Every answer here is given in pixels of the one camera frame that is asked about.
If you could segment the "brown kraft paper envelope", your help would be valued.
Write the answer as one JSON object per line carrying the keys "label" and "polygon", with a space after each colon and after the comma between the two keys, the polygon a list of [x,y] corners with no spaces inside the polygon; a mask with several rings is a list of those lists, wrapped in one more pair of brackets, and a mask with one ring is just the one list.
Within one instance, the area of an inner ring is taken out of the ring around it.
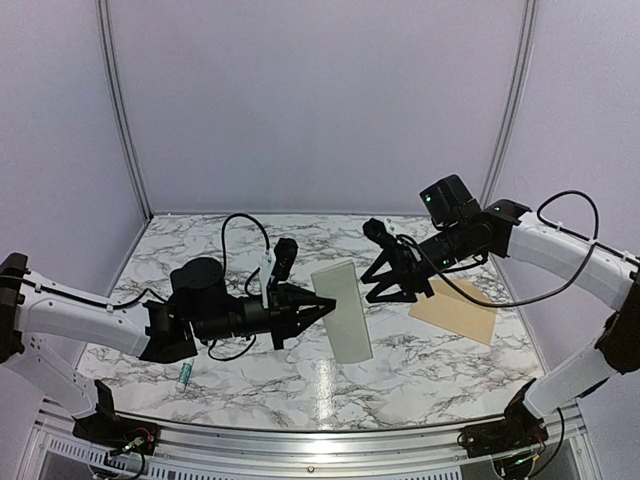
{"label": "brown kraft paper envelope", "polygon": [[497,311],[465,299],[441,279],[432,280],[434,295],[420,294],[409,315],[478,343],[491,343]]}

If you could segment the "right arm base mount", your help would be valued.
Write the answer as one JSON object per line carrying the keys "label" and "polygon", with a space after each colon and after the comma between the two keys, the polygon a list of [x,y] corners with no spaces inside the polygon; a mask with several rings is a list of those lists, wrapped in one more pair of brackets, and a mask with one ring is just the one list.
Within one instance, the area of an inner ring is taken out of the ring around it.
{"label": "right arm base mount", "polygon": [[544,426],[532,428],[509,425],[506,420],[465,426],[457,438],[469,458],[496,455],[545,443],[549,438]]}

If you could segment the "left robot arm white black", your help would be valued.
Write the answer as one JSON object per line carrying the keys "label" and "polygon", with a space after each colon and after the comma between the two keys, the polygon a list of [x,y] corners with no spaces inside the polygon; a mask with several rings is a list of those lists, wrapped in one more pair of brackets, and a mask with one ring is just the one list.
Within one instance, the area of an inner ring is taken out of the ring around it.
{"label": "left robot arm white black", "polygon": [[275,349],[333,312],[336,302],[268,278],[259,298],[227,292],[222,264],[189,261],[170,275],[165,302],[139,295],[126,302],[64,287],[27,266],[22,253],[1,263],[1,363],[46,396],[106,445],[125,438],[109,390],[84,379],[45,347],[40,334],[98,344],[139,360],[172,364],[197,354],[197,342],[269,334]]}

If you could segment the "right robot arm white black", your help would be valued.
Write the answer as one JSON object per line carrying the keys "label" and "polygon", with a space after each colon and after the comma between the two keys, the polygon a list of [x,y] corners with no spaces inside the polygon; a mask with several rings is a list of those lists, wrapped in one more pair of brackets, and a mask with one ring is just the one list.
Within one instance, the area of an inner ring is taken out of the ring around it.
{"label": "right robot arm white black", "polygon": [[[510,260],[496,258],[489,270],[496,279],[496,291],[513,298],[556,285],[551,275],[541,269]],[[541,367],[547,372],[559,366],[567,356],[577,353],[585,341],[598,337],[612,313],[611,308],[576,286],[551,300],[499,312],[508,317],[519,315],[519,322],[529,337],[525,350],[534,349]],[[481,416],[497,414],[522,382],[507,379],[503,386],[491,387],[488,378],[487,374],[481,376],[482,384],[469,398],[440,389],[435,400],[429,402],[420,396],[413,408],[408,403],[409,395],[389,397],[388,404],[376,406],[374,425],[402,428],[449,420],[478,420]],[[615,430],[629,435],[639,426],[639,374],[612,377],[608,383],[580,399],[578,405],[588,430],[600,436],[611,436]]]}

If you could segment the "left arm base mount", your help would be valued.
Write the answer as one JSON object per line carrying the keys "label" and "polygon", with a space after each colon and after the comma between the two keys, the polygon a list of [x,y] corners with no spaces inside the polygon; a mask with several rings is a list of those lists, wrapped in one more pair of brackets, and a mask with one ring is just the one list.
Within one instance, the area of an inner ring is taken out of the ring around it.
{"label": "left arm base mount", "polygon": [[73,435],[112,449],[122,450],[127,444],[142,438],[139,446],[144,455],[155,451],[160,426],[153,422],[122,417],[115,411],[111,390],[101,381],[95,380],[97,400],[90,415],[74,419]]}

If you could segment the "cream letter paper sheet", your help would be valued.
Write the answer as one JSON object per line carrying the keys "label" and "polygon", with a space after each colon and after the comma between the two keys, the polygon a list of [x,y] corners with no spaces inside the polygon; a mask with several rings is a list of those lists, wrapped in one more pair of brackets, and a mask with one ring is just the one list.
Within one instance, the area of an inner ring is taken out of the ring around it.
{"label": "cream letter paper sheet", "polygon": [[371,360],[373,350],[354,262],[317,270],[311,280],[317,296],[336,301],[335,309],[323,317],[335,361],[350,365]]}

